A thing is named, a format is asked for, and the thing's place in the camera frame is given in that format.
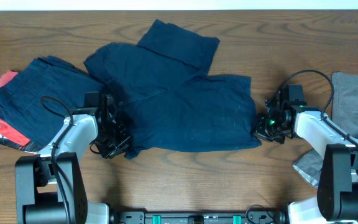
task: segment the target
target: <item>folded blue garment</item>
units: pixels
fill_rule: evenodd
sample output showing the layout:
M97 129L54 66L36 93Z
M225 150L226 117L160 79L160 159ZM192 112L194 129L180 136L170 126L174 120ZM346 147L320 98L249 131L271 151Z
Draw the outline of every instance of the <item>folded blue garment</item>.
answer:
M104 85L55 57L34 59L30 65L0 88L0 119L31 141L46 146L63 126L63 118L42 107L41 97L52 96L69 108L83 107L85 93L101 91ZM54 101L45 105L66 115Z
M89 74L114 94L132 136L127 158L151 147L205 152L261 145L251 135L250 78L207 76L218 44L156 20L137 45L111 43L86 59Z

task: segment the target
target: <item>wooden surface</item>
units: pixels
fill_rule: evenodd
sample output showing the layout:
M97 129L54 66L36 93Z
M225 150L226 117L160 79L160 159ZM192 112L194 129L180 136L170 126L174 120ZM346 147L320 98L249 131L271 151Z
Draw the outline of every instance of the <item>wooden surface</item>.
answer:
M259 111L280 82L299 70L358 74L358 11L83 11L0 12L0 75L48 55L85 69L82 62L97 48L135 44L154 19L218 37L210 74L252 77ZM328 99L329 85L318 75L292 82L303 84L310 105ZM309 149L299 139L232 152L150 149L133 160L105 160L88 151L80 164L88 198L114 208L239 211L314 196L291 166ZM0 146L0 223L15 222L14 164L25 155Z

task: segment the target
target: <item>gray cloth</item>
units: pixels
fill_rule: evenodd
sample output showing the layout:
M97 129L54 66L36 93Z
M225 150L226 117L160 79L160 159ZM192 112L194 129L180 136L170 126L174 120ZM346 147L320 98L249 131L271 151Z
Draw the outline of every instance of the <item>gray cloth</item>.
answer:
M358 139L358 75L333 73L335 89L332 121ZM313 187L318 187L323 159L312 149L293 168Z

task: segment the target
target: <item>white backdrop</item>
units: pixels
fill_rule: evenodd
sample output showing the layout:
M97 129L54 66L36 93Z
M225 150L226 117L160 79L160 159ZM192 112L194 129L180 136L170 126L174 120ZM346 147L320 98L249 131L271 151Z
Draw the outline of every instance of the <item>white backdrop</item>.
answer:
M0 11L210 9L358 9L358 0L0 0Z

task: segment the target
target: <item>pink fabric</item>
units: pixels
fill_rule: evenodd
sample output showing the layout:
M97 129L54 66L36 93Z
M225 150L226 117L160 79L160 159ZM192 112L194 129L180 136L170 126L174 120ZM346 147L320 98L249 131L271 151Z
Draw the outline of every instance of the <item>pink fabric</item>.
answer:
M7 84L16 75L17 75L17 72L7 71L0 78L0 87ZM22 146L25 146L27 143L30 142L30 139L26 138L20 132L16 131L14 128L10 127L5 121L3 121L1 119L0 119L0 134L2 134L4 137L7 137L12 142L18 143Z

